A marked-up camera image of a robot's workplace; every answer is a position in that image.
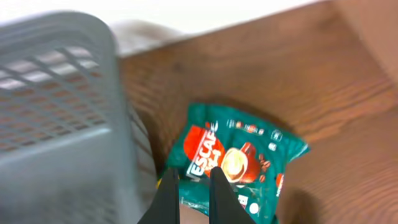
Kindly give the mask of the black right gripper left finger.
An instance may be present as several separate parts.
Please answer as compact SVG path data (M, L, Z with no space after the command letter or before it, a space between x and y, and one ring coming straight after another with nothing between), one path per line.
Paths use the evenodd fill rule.
M179 224L178 170L169 169L159 184L151 206L138 224Z

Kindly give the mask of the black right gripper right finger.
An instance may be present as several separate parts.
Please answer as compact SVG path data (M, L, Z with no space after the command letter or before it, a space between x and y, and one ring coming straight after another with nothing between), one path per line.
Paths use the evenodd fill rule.
M220 167L211 170L209 224L255 224L239 203Z

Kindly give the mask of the green Nescafe coffee bag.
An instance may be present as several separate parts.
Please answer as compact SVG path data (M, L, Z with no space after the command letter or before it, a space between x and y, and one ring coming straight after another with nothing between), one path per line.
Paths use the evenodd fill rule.
M285 168L308 151L304 140L257 116L193 103L165 166L178 170L181 204L208 215L211 170L220 167L256 223L278 223Z

